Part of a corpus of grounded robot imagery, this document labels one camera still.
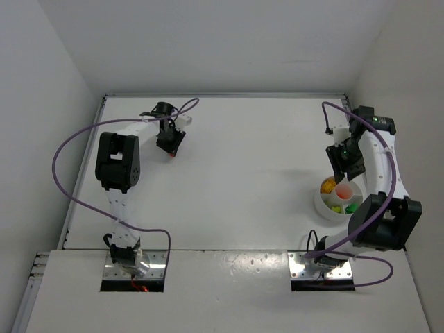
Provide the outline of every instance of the gray wall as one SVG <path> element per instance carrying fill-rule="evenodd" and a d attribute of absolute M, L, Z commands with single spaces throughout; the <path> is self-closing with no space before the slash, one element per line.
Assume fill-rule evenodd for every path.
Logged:
<path fill-rule="evenodd" d="M 104 92 L 344 92 L 395 0 L 39 0 Z"/>
<path fill-rule="evenodd" d="M 0 45 L 0 331 L 9 332 L 35 253 L 57 246 L 67 211 L 51 179 L 52 155 L 92 122 L 99 100 L 36 0 L 2 1 Z M 69 189 L 86 139 L 59 163 Z"/>
<path fill-rule="evenodd" d="M 355 106 L 395 119 L 401 176 L 424 210 L 407 250 L 434 332 L 444 332 L 443 17 L 442 1 L 399 1 L 352 93 Z"/>

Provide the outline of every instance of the orange object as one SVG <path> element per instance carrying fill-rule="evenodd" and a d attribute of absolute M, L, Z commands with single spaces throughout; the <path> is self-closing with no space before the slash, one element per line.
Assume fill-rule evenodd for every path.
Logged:
<path fill-rule="evenodd" d="M 336 187 L 336 182 L 333 178 L 328 178 L 321 185 L 321 193 L 332 193 L 333 189 Z"/>

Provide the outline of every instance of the black cable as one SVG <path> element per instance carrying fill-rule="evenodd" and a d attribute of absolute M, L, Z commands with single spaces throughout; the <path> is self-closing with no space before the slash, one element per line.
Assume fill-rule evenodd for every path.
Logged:
<path fill-rule="evenodd" d="M 307 252 L 309 251 L 309 247 L 310 247 L 310 241 L 311 241 L 311 234 L 314 234 L 314 238 L 316 240 L 316 244 L 319 242 L 318 239 L 318 234 L 316 234 L 316 231 L 314 229 L 310 230 L 310 233 L 308 234 L 308 240 L 307 240 Z"/>

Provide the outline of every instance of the yellow object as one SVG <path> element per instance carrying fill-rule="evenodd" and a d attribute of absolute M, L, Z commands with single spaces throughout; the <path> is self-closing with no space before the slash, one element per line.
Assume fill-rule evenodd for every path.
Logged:
<path fill-rule="evenodd" d="M 336 187 L 336 182 L 333 178 L 328 178 L 321 185 L 321 193 L 332 193 L 333 189 Z"/>
<path fill-rule="evenodd" d="M 333 212 L 341 213 L 341 208 L 339 206 L 333 206 L 330 208 Z"/>

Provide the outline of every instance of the white table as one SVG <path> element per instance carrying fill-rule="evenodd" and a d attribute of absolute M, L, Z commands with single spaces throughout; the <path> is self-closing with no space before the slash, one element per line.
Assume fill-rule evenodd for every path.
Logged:
<path fill-rule="evenodd" d="M 187 98 L 108 98 L 101 121 L 136 117 L 158 101 Z M 154 142 L 141 150 L 135 187 L 141 226 L 165 228 L 173 250 L 164 293 L 99 292 L 112 223 L 72 205 L 66 250 L 53 251 L 27 333 L 78 332 L 428 332 L 403 251 L 375 253 L 393 277 L 357 291 L 291 292 L 286 250 L 305 246 L 347 223 L 324 221 L 313 194 L 332 175 L 321 101 L 341 99 L 202 98 L 189 115 L 178 156 Z M 334 125 L 346 124 L 337 111 Z M 94 177 L 95 133 L 77 195 L 109 210 Z M 165 248 L 160 235 L 142 235 L 143 248 Z M 356 283 L 378 280 L 388 268 L 352 262 Z"/>
<path fill-rule="evenodd" d="M 137 117 L 158 101 L 180 106 L 189 98 L 109 98 L 100 121 Z M 167 229 L 173 249 L 299 249 L 308 232 L 336 234 L 347 223 L 328 223 L 315 211 L 313 195 L 332 175 L 325 148 L 321 102 L 341 99 L 202 98 L 189 112 L 193 124 L 178 155 L 155 146 L 141 149 L 137 216 L 145 228 Z M 332 125 L 347 124 L 329 110 Z M 99 128 L 81 177 L 79 199 L 109 211 L 95 178 L 98 138 L 128 123 Z M 69 217 L 65 248 L 102 248 L 110 219 L 79 205 Z M 143 234 L 143 248 L 165 248 L 164 237 Z"/>

